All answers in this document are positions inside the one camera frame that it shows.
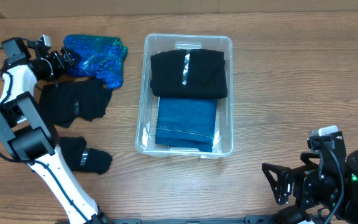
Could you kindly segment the black ribbed garment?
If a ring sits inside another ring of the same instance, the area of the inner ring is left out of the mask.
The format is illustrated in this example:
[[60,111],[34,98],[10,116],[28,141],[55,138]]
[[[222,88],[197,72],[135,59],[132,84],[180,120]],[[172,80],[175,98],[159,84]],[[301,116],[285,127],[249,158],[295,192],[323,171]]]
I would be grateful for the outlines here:
[[225,65],[224,52],[217,50],[180,49],[152,55],[152,93],[170,98],[225,98]]

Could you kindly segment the black taped garment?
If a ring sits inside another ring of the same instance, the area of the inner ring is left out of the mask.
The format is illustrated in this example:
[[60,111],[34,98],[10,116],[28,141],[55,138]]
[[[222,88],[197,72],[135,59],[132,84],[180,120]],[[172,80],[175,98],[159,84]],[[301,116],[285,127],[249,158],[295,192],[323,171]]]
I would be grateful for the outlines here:
[[49,123],[69,128],[76,118],[102,118],[111,97],[112,90],[97,79],[45,85],[39,101],[40,114]]

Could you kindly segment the small black garment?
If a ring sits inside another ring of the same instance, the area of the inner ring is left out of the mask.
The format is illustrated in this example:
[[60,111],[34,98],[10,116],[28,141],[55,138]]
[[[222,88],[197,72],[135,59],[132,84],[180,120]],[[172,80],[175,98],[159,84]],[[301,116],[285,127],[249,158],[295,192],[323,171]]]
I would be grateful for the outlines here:
[[72,172],[92,172],[102,175],[109,170],[112,163],[112,155],[87,147],[83,137],[61,137],[59,146]]

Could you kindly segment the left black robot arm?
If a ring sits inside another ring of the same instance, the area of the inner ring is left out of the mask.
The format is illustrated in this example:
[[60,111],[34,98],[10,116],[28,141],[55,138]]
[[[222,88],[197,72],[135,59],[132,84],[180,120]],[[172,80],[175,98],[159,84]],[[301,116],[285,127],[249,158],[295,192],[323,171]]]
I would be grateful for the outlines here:
[[0,141],[8,162],[28,165],[48,185],[67,214],[69,223],[111,223],[83,190],[67,166],[54,125],[40,114],[34,90],[39,80],[52,81],[76,65],[65,47],[51,51],[52,41],[13,37],[1,43],[7,57],[0,68],[4,82],[0,98]]

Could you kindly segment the blue denim jeans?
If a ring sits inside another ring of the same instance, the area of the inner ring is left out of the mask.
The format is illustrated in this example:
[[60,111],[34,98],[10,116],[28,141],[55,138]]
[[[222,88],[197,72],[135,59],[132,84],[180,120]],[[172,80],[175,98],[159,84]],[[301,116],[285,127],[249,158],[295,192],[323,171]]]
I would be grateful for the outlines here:
[[212,152],[218,101],[159,98],[155,143]]

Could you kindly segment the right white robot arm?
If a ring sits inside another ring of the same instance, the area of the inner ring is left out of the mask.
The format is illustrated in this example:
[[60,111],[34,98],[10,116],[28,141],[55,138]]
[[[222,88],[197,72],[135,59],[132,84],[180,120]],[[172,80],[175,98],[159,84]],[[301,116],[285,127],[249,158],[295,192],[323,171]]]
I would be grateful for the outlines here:
[[337,126],[312,130],[307,145],[301,167],[262,165],[275,201],[296,199],[272,215],[271,223],[330,223],[332,218],[358,223],[358,150],[347,154]]

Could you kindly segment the blue green sparkly fabric bundle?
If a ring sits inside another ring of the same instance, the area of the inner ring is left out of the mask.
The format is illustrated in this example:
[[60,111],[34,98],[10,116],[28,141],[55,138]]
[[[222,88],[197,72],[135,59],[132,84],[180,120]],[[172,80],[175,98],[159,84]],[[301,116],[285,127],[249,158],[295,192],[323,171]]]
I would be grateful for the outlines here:
[[63,43],[79,60],[68,71],[70,76],[97,78],[112,90],[122,86],[128,48],[122,44],[120,38],[70,34]]

